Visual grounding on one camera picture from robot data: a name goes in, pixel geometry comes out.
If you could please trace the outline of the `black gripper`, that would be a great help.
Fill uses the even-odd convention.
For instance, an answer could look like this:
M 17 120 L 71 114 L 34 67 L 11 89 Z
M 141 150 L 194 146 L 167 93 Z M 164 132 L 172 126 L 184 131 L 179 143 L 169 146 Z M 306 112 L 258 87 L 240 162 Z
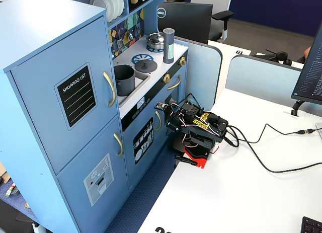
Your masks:
M 172 111 L 167 118 L 166 122 L 166 136 L 169 136 L 174 132 L 175 137 L 180 136 L 180 133 L 188 133 L 187 127 L 185 126 L 184 117 L 186 114 L 186 110 L 180 109 L 176 112 Z

